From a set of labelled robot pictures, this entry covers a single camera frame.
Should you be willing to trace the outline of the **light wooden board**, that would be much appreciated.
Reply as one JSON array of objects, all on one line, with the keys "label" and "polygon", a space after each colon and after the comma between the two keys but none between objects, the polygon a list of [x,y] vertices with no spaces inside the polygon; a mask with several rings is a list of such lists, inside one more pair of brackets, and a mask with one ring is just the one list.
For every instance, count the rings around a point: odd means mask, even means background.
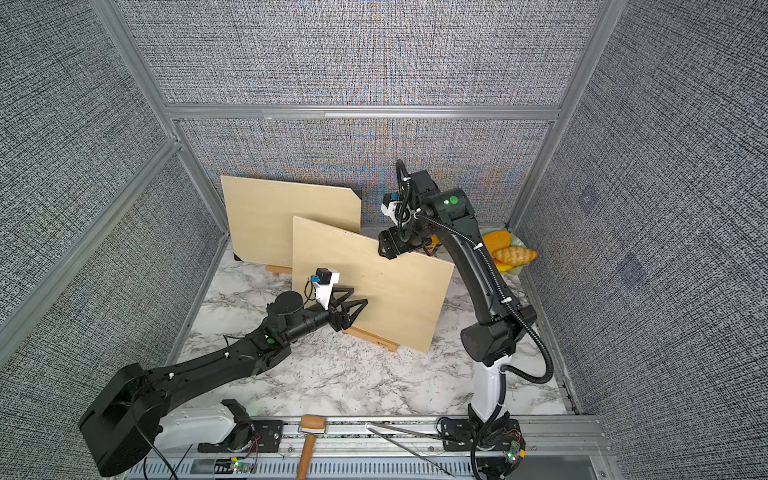
[{"label": "light wooden board", "polygon": [[220,181],[233,254],[244,262],[289,267],[296,216],[360,230],[362,200],[350,188],[234,176]]},{"label": "light wooden board", "polygon": [[365,298],[354,326],[427,353],[436,330],[454,265],[410,252],[389,260],[378,242],[298,216],[293,218],[292,286],[303,291],[319,267],[340,274],[340,284]]}]

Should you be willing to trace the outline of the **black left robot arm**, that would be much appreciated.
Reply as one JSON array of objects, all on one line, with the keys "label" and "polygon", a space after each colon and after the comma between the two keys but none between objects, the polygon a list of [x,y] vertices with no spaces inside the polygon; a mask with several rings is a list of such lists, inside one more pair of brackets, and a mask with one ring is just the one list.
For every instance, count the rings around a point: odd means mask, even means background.
[{"label": "black left robot arm", "polygon": [[351,298],[351,287],[333,288],[327,306],[304,304],[285,291],[267,305],[267,316],[244,337],[222,349],[164,367],[122,367],[99,392],[78,428],[99,474],[111,477],[136,465],[156,448],[161,419],[182,404],[235,380],[260,375],[285,360],[291,345],[329,325],[349,329],[368,305]]}]

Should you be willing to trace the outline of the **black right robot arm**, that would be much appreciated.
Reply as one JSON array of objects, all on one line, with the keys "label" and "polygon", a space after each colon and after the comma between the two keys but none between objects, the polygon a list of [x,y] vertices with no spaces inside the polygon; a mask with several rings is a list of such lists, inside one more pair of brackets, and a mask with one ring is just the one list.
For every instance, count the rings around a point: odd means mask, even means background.
[{"label": "black right robot arm", "polygon": [[[460,333],[466,353],[475,362],[469,410],[479,421],[491,421],[503,410],[508,374],[539,385],[554,376],[551,353],[533,328],[535,309],[521,306],[498,271],[463,190],[442,191],[427,171],[410,172],[402,160],[396,161],[395,174],[397,190],[382,200],[382,212],[394,225],[379,233],[379,254],[395,259],[424,249],[432,238],[446,249],[476,316],[476,323]],[[543,356],[545,371],[540,375],[510,364],[524,336]]]}]

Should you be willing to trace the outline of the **orange round bread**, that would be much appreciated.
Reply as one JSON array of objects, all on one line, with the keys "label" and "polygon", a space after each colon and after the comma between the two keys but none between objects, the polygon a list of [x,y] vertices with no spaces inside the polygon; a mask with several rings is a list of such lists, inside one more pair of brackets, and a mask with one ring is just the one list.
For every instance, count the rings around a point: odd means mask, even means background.
[{"label": "orange round bread", "polygon": [[497,230],[486,233],[482,236],[484,246],[488,252],[494,252],[507,248],[511,245],[511,234],[506,230]]}]

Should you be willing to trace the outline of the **small yellow bread piece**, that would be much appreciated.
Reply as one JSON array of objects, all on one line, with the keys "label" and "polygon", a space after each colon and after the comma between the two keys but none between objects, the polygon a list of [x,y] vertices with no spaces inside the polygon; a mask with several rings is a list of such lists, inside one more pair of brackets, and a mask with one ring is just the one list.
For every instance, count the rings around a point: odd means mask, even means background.
[{"label": "small yellow bread piece", "polygon": [[496,259],[493,260],[495,267],[500,273],[509,272],[513,269],[513,266],[500,262]]}]

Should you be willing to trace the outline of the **light green plate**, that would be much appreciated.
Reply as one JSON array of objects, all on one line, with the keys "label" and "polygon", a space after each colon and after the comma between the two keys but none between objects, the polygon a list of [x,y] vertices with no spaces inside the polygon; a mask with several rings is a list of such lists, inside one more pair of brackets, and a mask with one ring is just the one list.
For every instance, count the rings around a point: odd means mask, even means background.
[{"label": "light green plate", "polygon": [[485,228],[481,230],[481,235],[493,264],[502,274],[519,275],[525,266],[538,257],[536,251],[527,248],[507,230]]}]

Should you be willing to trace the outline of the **yellow striped bread loaf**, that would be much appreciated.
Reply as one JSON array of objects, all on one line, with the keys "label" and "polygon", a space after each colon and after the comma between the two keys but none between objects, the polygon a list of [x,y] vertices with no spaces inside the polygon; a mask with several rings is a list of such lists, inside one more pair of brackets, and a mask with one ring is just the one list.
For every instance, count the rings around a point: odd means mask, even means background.
[{"label": "yellow striped bread loaf", "polygon": [[522,246],[510,245],[507,248],[494,252],[492,256],[494,259],[515,268],[532,263],[538,258],[538,253]]}]

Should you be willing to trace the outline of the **wooden handled mallet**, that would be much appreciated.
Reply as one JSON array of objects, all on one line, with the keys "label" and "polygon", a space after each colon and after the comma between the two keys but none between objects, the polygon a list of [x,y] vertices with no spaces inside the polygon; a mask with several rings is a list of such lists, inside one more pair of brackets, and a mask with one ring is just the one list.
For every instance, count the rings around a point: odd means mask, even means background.
[{"label": "wooden handled mallet", "polygon": [[297,480],[308,477],[314,446],[318,435],[326,432],[327,418],[319,415],[304,415],[299,424],[299,432],[305,435],[302,452],[296,472]]}]

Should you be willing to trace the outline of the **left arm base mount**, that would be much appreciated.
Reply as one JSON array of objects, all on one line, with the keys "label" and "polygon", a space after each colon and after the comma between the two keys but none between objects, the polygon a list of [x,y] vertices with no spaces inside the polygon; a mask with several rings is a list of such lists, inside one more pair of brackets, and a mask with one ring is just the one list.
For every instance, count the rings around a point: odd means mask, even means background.
[{"label": "left arm base mount", "polygon": [[248,425],[237,424],[219,444],[201,443],[199,453],[276,453],[279,450],[285,422],[282,420],[252,420]]}]

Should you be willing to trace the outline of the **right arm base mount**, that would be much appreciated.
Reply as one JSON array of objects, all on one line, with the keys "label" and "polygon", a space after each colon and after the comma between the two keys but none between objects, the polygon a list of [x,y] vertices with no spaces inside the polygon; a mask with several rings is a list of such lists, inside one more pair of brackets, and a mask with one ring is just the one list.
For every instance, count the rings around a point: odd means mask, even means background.
[{"label": "right arm base mount", "polygon": [[526,440],[517,419],[504,413],[495,419],[480,439],[482,428],[475,418],[439,417],[436,431],[448,452],[469,454],[469,473],[473,479],[507,479],[526,456]]}]

